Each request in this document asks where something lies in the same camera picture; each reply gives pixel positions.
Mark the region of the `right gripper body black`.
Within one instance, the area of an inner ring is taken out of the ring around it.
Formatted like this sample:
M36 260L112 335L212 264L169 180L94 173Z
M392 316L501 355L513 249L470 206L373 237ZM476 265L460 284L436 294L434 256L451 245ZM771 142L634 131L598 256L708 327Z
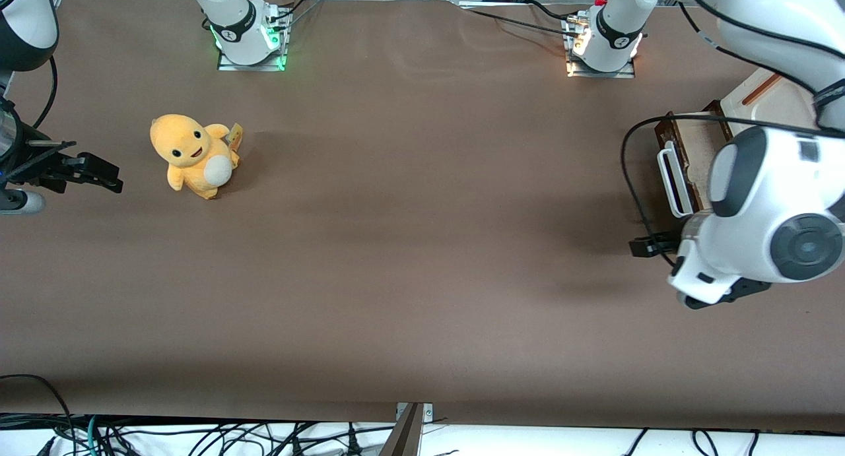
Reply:
M67 182L79 183L74 166L65 163L70 157L61 153L75 141L53 141L35 128L24 124L15 105L2 99L1 166L2 188L8 183L29 183L63 193Z

